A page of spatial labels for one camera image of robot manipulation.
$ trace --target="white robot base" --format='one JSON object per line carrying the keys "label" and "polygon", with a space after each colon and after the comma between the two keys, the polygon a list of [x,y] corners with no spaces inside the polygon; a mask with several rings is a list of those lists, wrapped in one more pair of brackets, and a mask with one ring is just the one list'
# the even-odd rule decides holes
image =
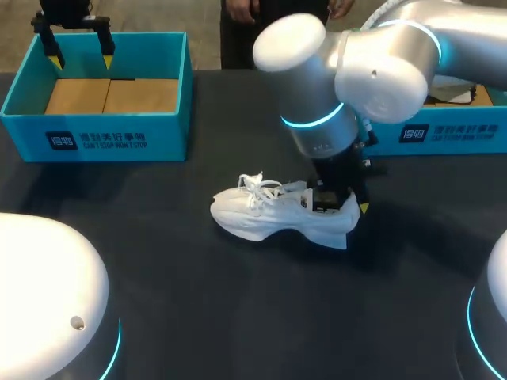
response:
{"label": "white robot base", "polygon": [[471,291],[456,345],[463,380],[507,378],[507,232]]}
{"label": "white robot base", "polygon": [[60,222],[0,214],[0,378],[115,378],[121,325],[95,248]]}

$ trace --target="logo on box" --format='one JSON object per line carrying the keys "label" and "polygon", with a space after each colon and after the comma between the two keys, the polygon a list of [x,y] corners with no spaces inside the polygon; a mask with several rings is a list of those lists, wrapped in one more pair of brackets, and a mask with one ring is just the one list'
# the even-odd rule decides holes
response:
{"label": "logo on box", "polygon": [[428,134],[429,124],[407,124],[399,136],[400,143],[422,143]]}
{"label": "logo on box", "polygon": [[70,132],[46,132],[49,145],[53,150],[77,150],[78,145]]}

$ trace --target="shoe sole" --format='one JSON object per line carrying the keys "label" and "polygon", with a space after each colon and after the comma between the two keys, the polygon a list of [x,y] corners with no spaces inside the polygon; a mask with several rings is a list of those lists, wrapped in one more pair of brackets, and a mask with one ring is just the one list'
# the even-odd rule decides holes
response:
{"label": "shoe sole", "polygon": [[253,234],[244,233],[244,232],[238,231],[238,230],[231,230],[218,221],[216,221],[216,223],[220,227],[222,227],[225,231],[227,231],[228,233],[233,234],[234,236],[236,236],[238,238],[245,239],[248,241],[255,241],[255,242],[264,241],[266,238],[268,238],[271,235],[276,234],[277,232],[280,232],[282,230],[294,230],[294,231],[300,232],[302,235],[304,235],[304,237],[306,239],[308,239],[309,241],[311,241],[315,244],[322,245],[322,246],[332,248],[332,249],[340,249],[340,250],[347,249],[347,234],[355,228],[355,226],[353,226],[350,229],[350,231],[348,231],[344,234],[339,234],[339,233],[336,233],[336,234],[324,233],[323,234],[322,232],[317,231],[315,229],[285,226],[283,228],[278,228],[278,229],[273,229],[271,231],[268,231],[266,234],[253,235]]}

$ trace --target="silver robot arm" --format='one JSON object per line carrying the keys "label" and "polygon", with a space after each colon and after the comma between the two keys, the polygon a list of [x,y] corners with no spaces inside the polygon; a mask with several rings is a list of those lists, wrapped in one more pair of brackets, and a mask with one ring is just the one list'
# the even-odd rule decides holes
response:
{"label": "silver robot arm", "polygon": [[337,96],[381,123],[413,116],[435,74],[507,89],[504,9],[443,0],[403,2],[370,30],[348,33],[344,43]]}
{"label": "silver robot arm", "polygon": [[365,211],[370,168],[362,161],[357,114],[402,123],[420,110],[436,75],[507,90],[507,10],[406,0],[370,29],[340,33],[296,14],[258,37],[253,58],[325,187],[341,203],[354,191]]}

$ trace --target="floor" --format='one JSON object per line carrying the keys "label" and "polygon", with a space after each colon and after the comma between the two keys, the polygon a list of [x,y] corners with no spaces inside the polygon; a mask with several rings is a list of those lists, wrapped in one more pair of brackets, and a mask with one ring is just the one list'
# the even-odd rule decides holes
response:
{"label": "floor", "polygon": [[[339,31],[359,27],[383,1],[356,0],[347,18],[331,22],[328,28]],[[465,2],[507,8],[507,0]],[[92,0],[92,3],[94,14],[112,18],[114,32],[187,32],[194,67],[219,68],[219,0]],[[39,8],[37,0],[0,0],[0,72],[13,72],[19,67],[33,38],[31,17]]]}

